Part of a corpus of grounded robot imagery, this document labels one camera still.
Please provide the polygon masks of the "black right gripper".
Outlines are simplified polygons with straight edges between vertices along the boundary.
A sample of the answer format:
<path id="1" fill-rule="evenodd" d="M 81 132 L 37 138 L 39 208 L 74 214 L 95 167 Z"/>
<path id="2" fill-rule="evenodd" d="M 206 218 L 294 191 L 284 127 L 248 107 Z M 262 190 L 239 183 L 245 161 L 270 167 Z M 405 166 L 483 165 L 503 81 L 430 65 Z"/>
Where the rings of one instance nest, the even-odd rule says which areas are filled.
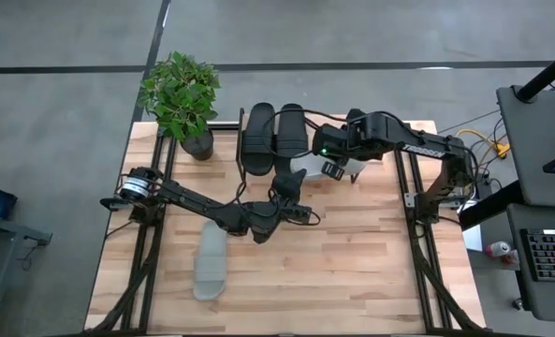
<path id="1" fill-rule="evenodd" d="M 355 121 L 342 127 L 323 124 L 319 126 L 313 136 L 312 153 L 325 157 L 341 157 L 368 161 L 369 155 L 361 141 L 366 136 L 366 123 Z M 345 174 L 345 161 L 326 161 L 321 173 L 333 180 L 340 181 Z"/>

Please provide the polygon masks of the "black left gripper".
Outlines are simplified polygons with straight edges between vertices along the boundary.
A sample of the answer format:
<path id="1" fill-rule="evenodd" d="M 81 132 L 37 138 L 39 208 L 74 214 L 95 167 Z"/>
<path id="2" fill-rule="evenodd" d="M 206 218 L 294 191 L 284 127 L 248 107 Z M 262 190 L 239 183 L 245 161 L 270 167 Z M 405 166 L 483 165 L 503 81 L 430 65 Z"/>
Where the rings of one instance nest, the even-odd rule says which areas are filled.
<path id="1" fill-rule="evenodd" d="M 289 176 L 277 174 L 271 188 L 278 198 L 246 203 L 246 224 L 255 243 L 265 243 L 283 221 L 298 226 L 312 225 L 312 208 L 297 203 L 306 173 L 307 169 L 303 168 Z"/>

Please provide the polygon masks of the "grey slide sandal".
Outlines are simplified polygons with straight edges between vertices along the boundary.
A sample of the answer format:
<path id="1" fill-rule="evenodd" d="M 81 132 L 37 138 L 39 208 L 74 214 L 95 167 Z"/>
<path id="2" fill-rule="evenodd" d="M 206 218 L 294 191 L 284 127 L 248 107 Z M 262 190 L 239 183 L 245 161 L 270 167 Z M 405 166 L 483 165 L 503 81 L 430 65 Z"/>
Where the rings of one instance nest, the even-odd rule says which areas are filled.
<path id="1" fill-rule="evenodd" d="M 306 154 L 302 157 L 291 159 L 289 167 L 292 173 L 305 169 L 306 173 L 304 180 L 317 181 L 329 178 L 329 175 L 323 172 L 323 167 L 326 164 L 329 164 L 331 169 L 337 165 L 336 161 L 333 159 L 326 158 L 321 155 Z M 344 176 L 354 176 L 360 174 L 360 172 L 365 169 L 366 165 L 367 163 L 365 161 L 348 159 L 344 165 L 339 166 L 339 169 L 343 170 L 343 174 L 339 180 L 341 180 Z"/>
<path id="2" fill-rule="evenodd" d="M 194 258 L 194 298 L 216 300 L 226 287 L 226 233 L 213 221 L 204 224 Z"/>

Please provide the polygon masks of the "black slide sandal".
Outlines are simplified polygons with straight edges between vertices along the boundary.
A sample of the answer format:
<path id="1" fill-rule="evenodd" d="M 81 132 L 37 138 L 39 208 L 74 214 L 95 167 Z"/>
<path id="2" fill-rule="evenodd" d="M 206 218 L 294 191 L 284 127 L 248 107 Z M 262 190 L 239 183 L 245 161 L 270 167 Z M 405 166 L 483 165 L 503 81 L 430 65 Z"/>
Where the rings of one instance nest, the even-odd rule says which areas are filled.
<path id="1" fill-rule="evenodd" d="M 241 163 L 254 176 L 267 175 L 273 166 L 272 138 L 275 110 L 272 104 L 255 104 L 243 131 Z"/>
<path id="2" fill-rule="evenodd" d="M 308 134 L 302 107 L 288 103 L 282 107 L 276 135 L 276 153 L 279 159 L 289 159 L 308 150 Z"/>

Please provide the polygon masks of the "green leafy plant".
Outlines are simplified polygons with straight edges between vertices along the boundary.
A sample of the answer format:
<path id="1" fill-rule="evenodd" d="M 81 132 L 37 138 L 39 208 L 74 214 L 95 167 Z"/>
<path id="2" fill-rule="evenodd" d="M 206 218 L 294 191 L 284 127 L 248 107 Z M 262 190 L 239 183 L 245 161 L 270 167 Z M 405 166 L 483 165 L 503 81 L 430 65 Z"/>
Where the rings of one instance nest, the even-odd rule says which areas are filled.
<path id="1" fill-rule="evenodd" d="M 213 103 L 221 88 L 214 67 L 191 55 L 172 52 L 140 83 L 138 106 L 179 141 L 197 137 L 217 117 Z"/>

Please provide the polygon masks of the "white paper sheet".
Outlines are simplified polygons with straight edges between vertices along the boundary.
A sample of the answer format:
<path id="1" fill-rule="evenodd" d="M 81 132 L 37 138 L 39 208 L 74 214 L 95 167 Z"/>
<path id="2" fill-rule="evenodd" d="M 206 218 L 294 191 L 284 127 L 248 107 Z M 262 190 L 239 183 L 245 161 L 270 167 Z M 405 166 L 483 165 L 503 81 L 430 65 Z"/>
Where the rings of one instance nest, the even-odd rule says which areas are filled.
<path id="1" fill-rule="evenodd" d="M 468 200 L 465 204 L 462 204 L 459 209 L 457 210 L 457 214 L 460 214 L 465 209 L 471 208 L 474 206 L 476 202 L 474 200 Z M 462 236 L 464 239 L 465 247 L 467 250 L 482 252 L 482 234 L 481 234 L 481 226 L 476 225 L 469 229 L 464 229 L 462 231 Z"/>

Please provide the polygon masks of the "black desk beam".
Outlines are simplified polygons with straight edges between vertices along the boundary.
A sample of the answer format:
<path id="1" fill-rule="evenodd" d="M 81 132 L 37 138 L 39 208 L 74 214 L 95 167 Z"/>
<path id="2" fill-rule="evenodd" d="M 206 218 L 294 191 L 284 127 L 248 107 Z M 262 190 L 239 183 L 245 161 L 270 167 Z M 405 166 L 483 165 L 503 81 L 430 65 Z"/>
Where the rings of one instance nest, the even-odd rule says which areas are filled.
<path id="1" fill-rule="evenodd" d="M 504 212 L 507 206 L 512 203 L 524 203 L 519 181 L 514 181 L 501 190 L 478 201 L 474 206 L 462 210 L 459 215 L 460 227 L 462 230 L 475 227 L 491 217 Z"/>

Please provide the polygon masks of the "red and white can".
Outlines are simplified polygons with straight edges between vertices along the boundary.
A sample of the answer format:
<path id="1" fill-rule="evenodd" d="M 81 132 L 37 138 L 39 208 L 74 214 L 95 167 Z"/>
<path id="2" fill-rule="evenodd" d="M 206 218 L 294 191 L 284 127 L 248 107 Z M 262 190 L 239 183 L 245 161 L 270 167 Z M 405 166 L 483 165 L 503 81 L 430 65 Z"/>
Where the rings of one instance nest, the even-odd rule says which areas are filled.
<path id="1" fill-rule="evenodd" d="M 512 247 L 508 242 L 497 241 L 490 243 L 485 248 L 485 253 L 490 258 L 499 258 L 508 255 L 512 251 Z"/>

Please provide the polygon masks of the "grey desk surface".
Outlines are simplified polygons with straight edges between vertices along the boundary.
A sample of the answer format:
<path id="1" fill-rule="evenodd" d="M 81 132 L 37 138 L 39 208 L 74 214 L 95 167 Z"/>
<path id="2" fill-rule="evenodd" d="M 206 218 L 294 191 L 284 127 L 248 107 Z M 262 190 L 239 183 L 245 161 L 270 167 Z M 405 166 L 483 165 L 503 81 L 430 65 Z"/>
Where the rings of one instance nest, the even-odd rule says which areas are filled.
<path id="1" fill-rule="evenodd" d="M 555 229 L 555 208 L 512 204 L 506 213 L 518 251 L 518 282 L 524 307 L 540 320 L 555 322 L 555 282 L 535 282 L 520 236 L 522 229 Z"/>
<path id="2" fill-rule="evenodd" d="M 496 90 L 522 196 L 533 206 L 555 207 L 555 173 L 544 165 L 555 159 L 555 91 L 524 103 L 512 87 Z"/>

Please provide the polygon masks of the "black round pole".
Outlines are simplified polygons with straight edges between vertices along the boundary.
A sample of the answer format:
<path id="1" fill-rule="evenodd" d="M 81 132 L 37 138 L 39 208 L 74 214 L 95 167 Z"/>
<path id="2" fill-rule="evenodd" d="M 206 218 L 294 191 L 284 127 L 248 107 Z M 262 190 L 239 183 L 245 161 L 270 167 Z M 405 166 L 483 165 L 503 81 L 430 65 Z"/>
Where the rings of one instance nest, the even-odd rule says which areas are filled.
<path id="1" fill-rule="evenodd" d="M 524 86 L 515 89 L 515 97 L 523 103 L 531 103 L 533 99 L 547 86 L 555 81 L 555 61 L 545 67 Z"/>

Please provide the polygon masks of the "backlit computer keyboard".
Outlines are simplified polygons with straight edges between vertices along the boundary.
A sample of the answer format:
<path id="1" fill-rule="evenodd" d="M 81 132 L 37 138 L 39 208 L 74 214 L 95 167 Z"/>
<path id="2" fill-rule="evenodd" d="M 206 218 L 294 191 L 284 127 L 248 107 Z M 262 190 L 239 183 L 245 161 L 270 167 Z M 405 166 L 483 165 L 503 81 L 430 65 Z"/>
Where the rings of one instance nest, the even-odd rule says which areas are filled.
<path id="1" fill-rule="evenodd" d="M 522 229 L 520 236 L 535 282 L 555 282 L 555 229 Z"/>

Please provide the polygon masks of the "wooden shelf with black frame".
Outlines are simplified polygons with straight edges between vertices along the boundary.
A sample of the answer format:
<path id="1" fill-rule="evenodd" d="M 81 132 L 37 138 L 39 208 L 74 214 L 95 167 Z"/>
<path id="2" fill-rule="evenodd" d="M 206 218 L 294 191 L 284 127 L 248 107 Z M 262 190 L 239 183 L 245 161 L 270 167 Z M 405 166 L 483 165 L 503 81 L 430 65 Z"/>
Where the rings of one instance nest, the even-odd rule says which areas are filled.
<path id="1" fill-rule="evenodd" d="M 245 113 L 244 109 L 240 108 L 235 160 L 236 160 L 236 163 L 237 163 L 237 167 L 238 167 L 238 171 L 239 171 L 241 180 L 245 182 L 246 181 L 246 171 L 245 171 L 245 169 L 243 168 L 243 166 L 241 164 L 241 149 L 242 149 L 241 142 L 243 141 L 244 113 Z M 358 179 L 359 175 L 360 174 L 354 175 L 354 176 L 349 176 L 351 183 L 354 183 Z"/>

